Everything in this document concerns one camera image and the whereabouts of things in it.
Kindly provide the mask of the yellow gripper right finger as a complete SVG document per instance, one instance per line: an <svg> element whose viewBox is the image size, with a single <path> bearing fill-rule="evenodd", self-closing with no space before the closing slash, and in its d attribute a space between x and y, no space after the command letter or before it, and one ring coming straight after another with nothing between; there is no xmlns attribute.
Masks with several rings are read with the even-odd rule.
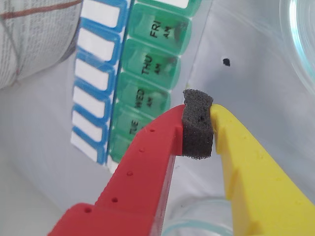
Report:
<svg viewBox="0 0 315 236"><path fill-rule="evenodd" d="M236 236L312 236L315 206L225 107L211 107Z"/></svg>

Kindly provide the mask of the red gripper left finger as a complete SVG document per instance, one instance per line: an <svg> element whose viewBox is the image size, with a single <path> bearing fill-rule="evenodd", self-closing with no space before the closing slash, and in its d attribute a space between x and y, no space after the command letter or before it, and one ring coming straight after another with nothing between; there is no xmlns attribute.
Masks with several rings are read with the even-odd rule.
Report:
<svg viewBox="0 0 315 236"><path fill-rule="evenodd" d="M212 151L212 97L187 89L184 98L135 135L98 200L69 208L51 235L161 234L175 158L204 159Z"/></svg>

